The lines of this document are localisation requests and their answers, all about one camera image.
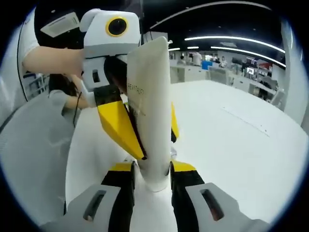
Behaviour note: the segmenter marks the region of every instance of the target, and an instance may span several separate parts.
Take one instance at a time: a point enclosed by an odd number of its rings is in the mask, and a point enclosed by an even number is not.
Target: yellow panel
[[[195,167],[193,167],[191,164],[179,162],[176,160],[172,160],[172,163],[175,172],[196,171]]]
[[[179,137],[179,130],[178,130],[178,125],[177,125],[177,119],[175,115],[175,107],[174,104],[172,103],[172,130],[176,136],[176,138]]]
[[[116,143],[137,160],[144,157],[122,101],[98,106],[98,114],[103,129]]]
[[[123,171],[123,172],[130,172],[131,171],[132,163],[116,163],[110,171]]]

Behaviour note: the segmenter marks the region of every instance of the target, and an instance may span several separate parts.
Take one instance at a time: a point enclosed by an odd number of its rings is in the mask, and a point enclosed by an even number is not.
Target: ceiling
[[[208,2],[211,1],[143,0],[141,6],[140,0],[88,0],[65,6],[60,0],[40,1],[35,16],[36,36],[40,45],[82,48],[84,33],[81,33],[79,29],[51,38],[42,33],[40,28],[72,11],[75,11],[78,18],[81,19],[89,9],[101,8],[103,10],[135,12],[142,18],[142,29],[147,32],[156,22],[174,13]],[[211,50],[211,46],[224,46],[220,42],[233,42],[237,49],[259,53],[284,63],[283,53],[252,42],[227,39],[184,41],[185,38],[194,36],[225,35],[256,39],[283,48],[280,30],[280,19],[273,11],[244,4],[202,7],[175,16],[152,29],[152,31],[167,32],[169,40],[173,40],[170,47],[180,47],[185,50],[188,46],[199,46],[200,50]]]

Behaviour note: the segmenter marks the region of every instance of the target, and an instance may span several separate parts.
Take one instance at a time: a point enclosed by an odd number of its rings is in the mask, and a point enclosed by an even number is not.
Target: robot
[[[84,38],[83,93],[98,108],[103,129],[136,160],[146,160],[134,115],[123,104],[120,91],[108,75],[110,60],[139,46],[139,19],[134,13],[94,9],[81,20]],[[179,136],[173,107],[171,140]],[[104,177],[75,198],[58,221],[41,226],[49,232],[128,232],[134,207],[134,161],[117,163]],[[169,166],[172,206],[179,232],[265,231],[268,224],[240,212],[235,199],[207,183],[188,163],[172,159]]]

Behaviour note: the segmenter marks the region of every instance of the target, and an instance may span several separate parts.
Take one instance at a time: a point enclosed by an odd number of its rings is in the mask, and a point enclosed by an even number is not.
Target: robot camera eye
[[[110,36],[118,37],[125,33],[127,29],[127,20],[123,17],[114,17],[106,24],[106,32]]]

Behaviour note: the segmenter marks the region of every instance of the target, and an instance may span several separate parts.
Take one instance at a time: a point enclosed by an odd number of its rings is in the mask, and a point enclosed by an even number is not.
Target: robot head
[[[85,58],[126,55],[140,42],[140,23],[136,14],[120,11],[88,11],[81,20]]]

